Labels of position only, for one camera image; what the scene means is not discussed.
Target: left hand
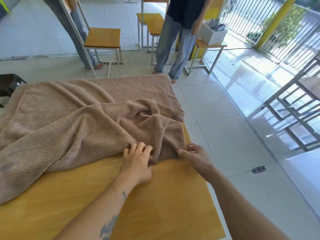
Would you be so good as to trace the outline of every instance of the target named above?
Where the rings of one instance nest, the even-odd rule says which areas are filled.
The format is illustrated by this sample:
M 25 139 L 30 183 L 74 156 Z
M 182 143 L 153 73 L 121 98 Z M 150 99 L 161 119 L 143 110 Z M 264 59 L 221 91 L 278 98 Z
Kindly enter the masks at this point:
M 143 142 L 132 144 L 130 149 L 124 149 L 120 173 L 128 173 L 136 180 L 136 184 L 144 183 L 151 178 L 152 170 L 148 167 L 150 153 L 153 147 Z
M 200 26 L 202 24 L 202 19 L 201 18 L 197 18 L 191 28 L 191 35 L 194 36 L 198 33 Z

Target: tattoo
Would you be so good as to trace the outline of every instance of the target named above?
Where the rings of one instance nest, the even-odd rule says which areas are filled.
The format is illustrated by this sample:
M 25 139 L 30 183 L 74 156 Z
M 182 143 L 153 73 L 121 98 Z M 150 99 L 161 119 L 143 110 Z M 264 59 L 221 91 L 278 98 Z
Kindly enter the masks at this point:
M 104 226 L 101 228 L 101 231 L 100 231 L 101 240 L 109 240 L 112 233 L 112 229 L 115 226 L 118 216 L 119 215 L 113 216 L 112 219 L 108 221 L 107 224 L 104 224 Z

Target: blue jeans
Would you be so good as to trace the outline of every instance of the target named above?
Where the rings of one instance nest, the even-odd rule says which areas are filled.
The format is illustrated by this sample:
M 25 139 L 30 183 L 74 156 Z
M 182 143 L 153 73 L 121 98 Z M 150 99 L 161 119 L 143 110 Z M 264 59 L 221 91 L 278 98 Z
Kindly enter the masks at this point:
M 66 32 L 69 34 L 71 40 L 74 43 L 74 46 L 75 46 L 77 52 L 78 52 L 78 55 L 79 55 L 80 59 L 82 60 L 82 62 L 84 64 L 84 66 L 87 69 L 91 69 L 90 68 L 90 64 L 89 64 L 89 62 L 87 60 L 87 57 L 86 57 L 85 50 L 83 49 L 82 44 L 80 43 L 80 40 L 78 38 L 77 33 L 74 31 L 74 29 L 73 29 L 72 25 L 70 24 L 66 14 L 64 13 L 59 0 L 43 0 L 43 1 L 50 7 L 52 12 L 57 16 L 58 20 L 60 21 L 60 23 L 62 24 L 62 26 L 66 30 Z M 83 42 L 85 42 L 86 39 L 87 39 L 87 33 L 83 29 L 83 25 L 82 25 L 82 22 L 81 22 L 81 19 L 80 19 L 80 14 L 79 14 L 78 7 L 76 8 L 76 10 L 71 12 L 71 17 L 72 17 L 72 19 L 74 21 L 74 24 L 75 24 L 80 36 L 82 37 Z M 92 65 L 95 66 L 96 65 L 96 61 L 95 61 L 93 55 L 89 52 L 89 50 L 88 50 L 88 53 L 89 53 L 89 57 L 90 57 Z
M 191 29 L 182 28 L 181 24 L 174 22 L 169 15 L 166 15 L 159 38 L 157 51 L 155 53 L 157 64 L 154 66 L 154 70 L 156 72 L 162 73 L 162 69 L 168 60 L 171 47 L 173 46 L 178 33 L 179 49 L 177 57 L 169 72 L 171 79 L 179 78 L 184 66 L 187 63 L 189 54 L 197 36 L 192 36 Z

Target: white box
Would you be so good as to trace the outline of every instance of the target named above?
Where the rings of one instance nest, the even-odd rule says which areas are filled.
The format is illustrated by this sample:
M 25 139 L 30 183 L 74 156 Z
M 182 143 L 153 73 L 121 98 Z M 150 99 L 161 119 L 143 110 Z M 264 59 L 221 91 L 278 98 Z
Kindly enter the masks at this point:
M 201 40 L 203 40 L 203 42 L 207 45 L 212 45 L 221 44 L 226 34 L 226 29 L 223 29 L 222 31 L 214 31 L 211 28 L 209 28 L 205 23 L 202 23 L 198 33 L 198 37 L 200 37 Z

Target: person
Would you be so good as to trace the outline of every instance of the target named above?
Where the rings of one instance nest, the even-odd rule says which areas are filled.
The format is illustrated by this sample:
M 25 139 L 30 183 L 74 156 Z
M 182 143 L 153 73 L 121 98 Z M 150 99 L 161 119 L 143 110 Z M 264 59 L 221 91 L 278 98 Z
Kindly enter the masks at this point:
M 167 15 L 164 20 L 157 51 L 156 65 L 152 74 L 162 73 L 170 50 L 179 33 L 179 49 L 177 57 L 169 71 L 171 83 L 176 83 L 191 49 L 196 41 L 196 34 L 200 29 L 212 0 L 170 0 Z
M 75 30 L 73 29 L 71 23 L 69 22 L 67 15 L 65 14 L 65 12 L 63 11 L 63 8 L 59 2 L 59 0 L 43 0 L 52 10 L 52 12 L 57 16 L 58 20 L 60 21 L 60 23 L 62 24 L 62 26 L 64 27 L 64 29 L 66 30 L 66 32 L 69 34 L 71 40 L 74 43 L 74 46 L 78 52 L 78 55 L 81 59 L 81 61 L 83 62 L 85 68 L 87 69 L 91 69 L 90 68 L 90 64 L 89 61 L 86 57 L 86 51 L 84 50 L 84 48 L 82 47 L 82 44 L 78 38 L 77 33 L 75 32 Z M 80 14 L 79 14 L 79 8 L 77 5 L 78 0 L 69 0 L 70 6 L 71 6 L 71 18 L 83 40 L 83 42 L 86 41 L 87 39 L 87 34 L 84 31 L 82 22 L 81 22 L 81 18 L 80 18 Z M 90 53 L 89 50 L 87 50 L 89 53 L 89 57 L 90 57 L 90 61 L 92 63 L 92 66 L 94 69 L 101 69 L 103 67 L 102 63 L 97 63 L 93 57 L 93 55 Z
M 151 167 L 148 166 L 151 151 L 152 147 L 143 142 L 124 149 L 118 176 L 54 240 L 108 240 L 131 190 L 152 176 Z M 214 188 L 232 239 L 289 239 L 212 165 L 201 146 L 191 143 L 186 146 L 186 150 L 180 149 L 178 153 Z

